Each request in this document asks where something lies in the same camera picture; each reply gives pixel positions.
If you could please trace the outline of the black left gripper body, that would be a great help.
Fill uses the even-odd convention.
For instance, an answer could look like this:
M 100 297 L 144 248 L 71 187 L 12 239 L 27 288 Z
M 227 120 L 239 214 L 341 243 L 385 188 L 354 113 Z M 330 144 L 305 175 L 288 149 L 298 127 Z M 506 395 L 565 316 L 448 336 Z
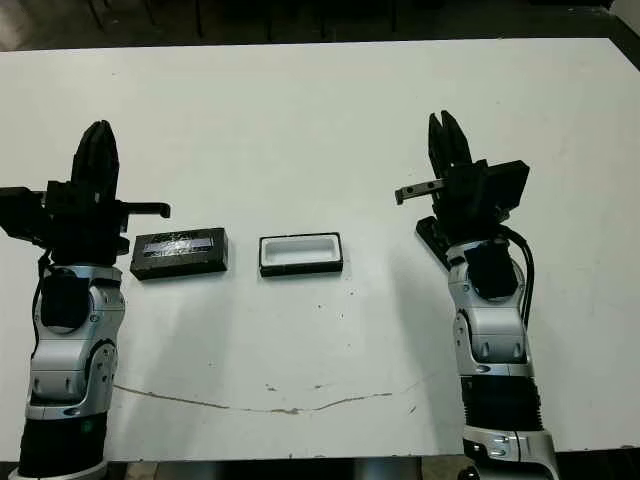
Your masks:
M 117 185 L 100 188 L 89 182 L 49 181 L 44 209 L 50 217 L 47 245 L 59 265 L 95 264 L 110 267 L 129 252 L 124 237 L 131 215 L 168 218 L 163 202 L 124 202 Z

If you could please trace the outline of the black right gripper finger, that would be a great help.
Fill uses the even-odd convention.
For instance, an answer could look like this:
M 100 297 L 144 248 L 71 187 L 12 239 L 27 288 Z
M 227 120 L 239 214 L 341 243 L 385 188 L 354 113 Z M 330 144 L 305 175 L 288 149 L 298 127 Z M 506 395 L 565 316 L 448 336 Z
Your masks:
M 441 179 L 449 167 L 448 112 L 442 112 L 438 118 L 435 113 L 429 116 L 428 152 L 434 175 Z
M 458 121 L 447 110 L 441 111 L 441 118 L 445 136 L 445 161 L 447 166 L 471 164 L 472 157 L 468 140 Z

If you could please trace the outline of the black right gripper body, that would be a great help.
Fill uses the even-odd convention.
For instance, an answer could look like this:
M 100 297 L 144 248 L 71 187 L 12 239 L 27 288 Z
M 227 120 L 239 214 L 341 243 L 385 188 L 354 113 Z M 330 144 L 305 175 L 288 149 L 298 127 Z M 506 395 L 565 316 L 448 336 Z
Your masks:
M 394 191 L 397 205 L 421 196 L 431 196 L 441 235 L 450 244 L 486 239 L 497 231 L 498 220 L 485 204 L 486 160 L 449 168 L 435 180 L 400 187 Z

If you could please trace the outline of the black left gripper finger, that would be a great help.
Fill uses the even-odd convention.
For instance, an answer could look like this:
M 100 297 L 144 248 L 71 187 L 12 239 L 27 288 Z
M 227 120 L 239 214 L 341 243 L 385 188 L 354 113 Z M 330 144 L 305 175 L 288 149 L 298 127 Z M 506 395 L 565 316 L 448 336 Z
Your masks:
M 100 182 L 95 165 L 100 122 L 94 122 L 82 135 L 73 158 L 73 184 L 91 192 L 94 200 L 100 199 Z
M 116 196 L 120 163 L 115 135 L 110 123 L 106 120 L 100 121 L 98 153 L 101 196 L 112 200 Z

